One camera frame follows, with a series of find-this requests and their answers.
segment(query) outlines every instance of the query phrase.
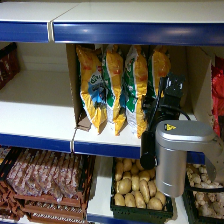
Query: dark crate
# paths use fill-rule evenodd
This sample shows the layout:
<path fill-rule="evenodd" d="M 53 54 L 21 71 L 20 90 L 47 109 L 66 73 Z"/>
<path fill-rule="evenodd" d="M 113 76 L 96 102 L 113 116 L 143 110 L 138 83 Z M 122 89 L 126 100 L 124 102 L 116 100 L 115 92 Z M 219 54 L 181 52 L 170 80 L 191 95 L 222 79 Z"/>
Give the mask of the dark crate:
<path fill-rule="evenodd" d="M 111 186 L 111 200 L 110 200 L 110 209 L 113 211 L 114 218 L 125 219 L 137 222 L 149 222 L 162 224 L 167 219 L 173 217 L 173 205 L 171 198 L 166 197 L 166 205 L 164 210 L 156 211 L 152 209 L 142 209 L 142 208 L 130 208 L 124 206 L 115 205 L 114 195 L 115 195 L 115 165 L 116 161 L 113 161 L 113 170 L 112 170 L 112 186 Z"/>
<path fill-rule="evenodd" d="M 186 175 L 185 187 L 189 187 L 190 183 Z M 195 198 L 192 191 L 185 190 L 183 193 L 184 206 L 188 216 L 189 224 L 223 224 L 224 219 L 216 219 L 200 216 L 198 209 L 195 206 Z"/>

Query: potato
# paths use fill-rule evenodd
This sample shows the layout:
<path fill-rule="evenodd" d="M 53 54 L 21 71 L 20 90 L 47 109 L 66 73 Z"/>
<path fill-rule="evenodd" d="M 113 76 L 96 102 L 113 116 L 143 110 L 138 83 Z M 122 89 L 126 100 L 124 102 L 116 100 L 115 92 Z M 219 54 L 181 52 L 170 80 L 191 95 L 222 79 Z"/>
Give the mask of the potato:
<path fill-rule="evenodd" d="M 130 172 L 125 172 L 125 173 L 123 174 L 123 179 L 126 179 L 126 178 L 128 178 L 128 179 L 131 180 L 131 173 L 130 173 Z"/>
<path fill-rule="evenodd" d="M 154 197 L 156 195 L 156 185 L 154 184 L 153 180 L 148 182 L 148 187 L 150 197 Z"/>
<path fill-rule="evenodd" d="M 136 164 L 133 164 L 132 165 L 132 168 L 131 168 L 131 174 L 132 175 L 138 174 L 138 172 L 139 172 L 139 169 L 138 169 L 137 165 Z"/>
<path fill-rule="evenodd" d="M 133 194 L 131 193 L 126 194 L 124 201 L 127 207 L 136 207 L 135 197 L 133 196 Z"/>
<path fill-rule="evenodd" d="M 124 197 L 121 194 L 114 195 L 115 205 L 125 206 Z"/>
<path fill-rule="evenodd" d="M 132 167 L 131 159 L 124 159 L 123 164 L 124 164 L 124 172 L 131 170 Z"/>
<path fill-rule="evenodd" d="M 157 198 L 151 198 L 149 200 L 149 203 L 147 205 L 148 209 L 154 209 L 154 210 L 162 210 L 163 209 L 163 205 L 161 203 L 161 201 Z"/>
<path fill-rule="evenodd" d="M 127 194 L 131 191 L 131 180 L 123 179 L 120 181 L 118 186 L 118 191 L 120 194 Z"/>
<path fill-rule="evenodd" d="M 115 180 L 119 181 L 122 178 L 124 172 L 124 165 L 122 162 L 117 162 L 115 167 Z"/>
<path fill-rule="evenodd" d="M 119 158 L 119 157 L 117 157 L 117 158 L 116 158 L 116 161 L 117 161 L 117 162 L 122 162 L 122 161 L 123 161 L 123 158 Z"/>
<path fill-rule="evenodd" d="M 145 201 L 140 191 L 135 191 L 135 202 L 137 208 L 146 208 Z"/>
<path fill-rule="evenodd" d="M 139 170 L 144 170 L 144 168 L 142 167 L 142 165 L 140 163 L 140 159 L 136 159 L 135 164 L 136 164 L 136 166 L 138 167 Z"/>
<path fill-rule="evenodd" d="M 149 195 L 149 187 L 146 180 L 141 180 L 139 184 L 140 192 L 144 198 L 146 204 L 149 203 L 150 195 Z"/>
<path fill-rule="evenodd" d="M 148 170 L 148 173 L 149 173 L 150 179 L 153 179 L 156 176 L 155 168 Z"/>
<path fill-rule="evenodd" d="M 146 170 L 143 170 L 139 173 L 139 179 L 141 180 L 146 180 L 147 182 L 150 180 L 149 173 Z"/>
<path fill-rule="evenodd" d="M 131 178 L 132 182 L 132 190 L 133 191 L 139 191 L 139 176 L 138 175 L 133 175 L 132 178 Z"/>
<path fill-rule="evenodd" d="M 119 193 L 119 189 L 118 189 L 119 184 L 120 184 L 120 181 L 116 181 L 116 183 L 115 183 L 115 192 L 116 193 Z"/>
<path fill-rule="evenodd" d="M 159 199 L 163 206 L 166 204 L 166 196 L 160 191 L 156 192 L 155 198 Z"/>

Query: red packaging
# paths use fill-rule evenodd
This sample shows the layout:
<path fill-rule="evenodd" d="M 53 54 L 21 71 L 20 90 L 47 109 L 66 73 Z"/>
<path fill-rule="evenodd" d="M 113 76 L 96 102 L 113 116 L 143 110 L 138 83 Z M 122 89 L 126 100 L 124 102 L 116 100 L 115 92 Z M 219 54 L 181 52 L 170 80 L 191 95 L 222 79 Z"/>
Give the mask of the red packaging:
<path fill-rule="evenodd" d="M 214 126 L 215 133 L 220 136 L 220 126 L 218 118 L 224 115 L 224 75 L 223 70 L 212 66 L 212 100 L 214 115 Z"/>

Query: potato chip bag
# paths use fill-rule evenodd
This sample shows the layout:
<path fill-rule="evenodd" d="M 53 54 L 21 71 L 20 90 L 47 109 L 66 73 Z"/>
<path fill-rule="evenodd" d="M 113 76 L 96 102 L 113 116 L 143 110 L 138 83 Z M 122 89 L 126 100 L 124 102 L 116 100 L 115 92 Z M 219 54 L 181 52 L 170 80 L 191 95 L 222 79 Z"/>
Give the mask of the potato chip bag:
<path fill-rule="evenodd" d="M 131 46 L 125 61 L 124 85 L 126 94 L 126 116 L 132 132 L 140 138 L 147 127 L 142 110 L 147 92 L 148 68 L 141 46 Z"/>
<path fill-rule="evenodd" d="M 107 119 L 117 136 L 126 120 L 125 95 L 122 91 L 123 58 L 118 45 L 108 45 L 102 65 L 107 88 Z"/>
<path fill-rule="evenodd" d="M 100 124 L 107 119 L 101 49 L 91 50 L 77 45 L 76 52 L 80 63 L 80 97 L 83 108 L 99 134 Z"/>
<path fill-rule="evenodd" d="M 171 64 L 168 57 L 167 46 L 157 46 L 153 55 L 149 58 L 149 77 L 147 96 L 156 98 L 160 77 L 165 77 L 170 71 Z"/>

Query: crate of potatoes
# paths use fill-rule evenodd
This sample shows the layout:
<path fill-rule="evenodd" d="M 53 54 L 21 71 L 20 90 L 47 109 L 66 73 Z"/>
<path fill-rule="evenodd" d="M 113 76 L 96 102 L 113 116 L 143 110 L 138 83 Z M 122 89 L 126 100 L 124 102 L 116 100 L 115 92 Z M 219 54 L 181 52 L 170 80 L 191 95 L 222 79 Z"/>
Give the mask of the crate of potatoes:
<path fill-rule="evenodd" d="M 190 224 L 224 223 L 224 189 L 209 179 L 206 166 L 187 165 L 183 200 Z"/>
<path fill-rule="evenodd" d="M 171 198 L 158 191 L 155 174 L 139 160 L 114 159 L 110 208 L 115 218 L 164 223 L 173 217 Z"/>

